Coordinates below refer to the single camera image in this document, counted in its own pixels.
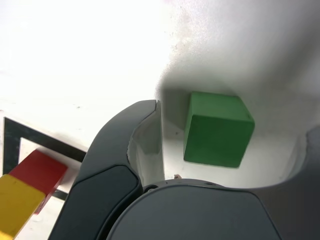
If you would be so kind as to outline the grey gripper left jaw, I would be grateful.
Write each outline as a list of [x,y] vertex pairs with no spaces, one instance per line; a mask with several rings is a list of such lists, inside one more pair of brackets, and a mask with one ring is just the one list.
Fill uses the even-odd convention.
[[49,235],[104,240],[121,213],[165,178],[161,103],[142,100],[109,120],[90,145]]

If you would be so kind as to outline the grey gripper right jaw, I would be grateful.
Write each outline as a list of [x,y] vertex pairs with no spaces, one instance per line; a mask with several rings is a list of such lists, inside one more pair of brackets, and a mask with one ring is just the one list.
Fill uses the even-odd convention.
[[179,182],[134,201],[109,240],[317,240],[320,237],[320,129],[306,134],[306,155],[293,177],[234,189]]

